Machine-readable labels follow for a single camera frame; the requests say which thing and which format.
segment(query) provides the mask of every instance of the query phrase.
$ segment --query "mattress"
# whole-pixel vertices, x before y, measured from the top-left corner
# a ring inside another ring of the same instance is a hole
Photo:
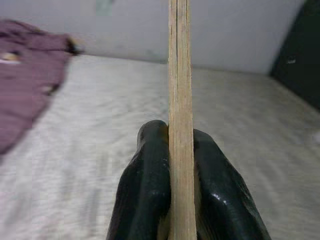
[[[320,114],[273,79],[193,69],[194,127],[242,174],[273,240],[320,234]],[[0,163],[3,240],[102,240],[139,128],[168,122],[165,64],[82,55]]]

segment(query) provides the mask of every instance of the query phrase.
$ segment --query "white wall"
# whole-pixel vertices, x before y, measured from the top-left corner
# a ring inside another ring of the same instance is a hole
[[[190,1],[192,63],[255,73],[269,71],[304,2]],[[89,54],[167,60],[167,0],[0,0],[0,16],[71,33]]]

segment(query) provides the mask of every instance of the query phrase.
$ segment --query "purple cloth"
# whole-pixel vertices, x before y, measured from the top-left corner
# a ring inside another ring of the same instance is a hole
[[[0,56],[14,53],[19,64],[0,62],[0,155],[31,128],[46,108],[45,89],[64,80],[71,57],[69,36],[51,34],[13,20],[0,20]]]

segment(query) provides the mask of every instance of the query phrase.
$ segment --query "wood grain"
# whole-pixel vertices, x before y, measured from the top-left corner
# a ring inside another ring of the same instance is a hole
[[[197,239],[189,0],[169,0],[170,240]]]

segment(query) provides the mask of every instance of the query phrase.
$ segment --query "wooden stick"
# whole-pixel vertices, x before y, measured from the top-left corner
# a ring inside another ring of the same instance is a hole
[[[170,240],[196,240],[189,0],[169,0]]]

